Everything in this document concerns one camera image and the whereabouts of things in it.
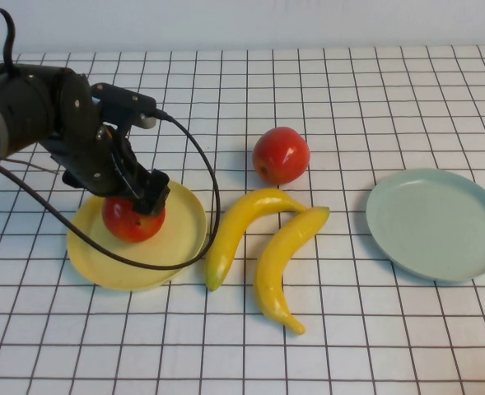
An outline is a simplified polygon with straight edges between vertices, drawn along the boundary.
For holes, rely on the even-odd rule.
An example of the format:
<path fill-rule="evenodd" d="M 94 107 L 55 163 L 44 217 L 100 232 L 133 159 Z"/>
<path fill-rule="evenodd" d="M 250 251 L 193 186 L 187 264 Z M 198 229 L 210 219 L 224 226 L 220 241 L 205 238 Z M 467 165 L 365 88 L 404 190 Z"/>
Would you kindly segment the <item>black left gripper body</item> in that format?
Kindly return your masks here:
<path fill-rule="evenodd" d="M 63 127 L 49 135 L 49 153 L 65 169 L 63 182 L 99 197 L 150 198 L 150 173 L 128 139 L 104 124 Z"/>

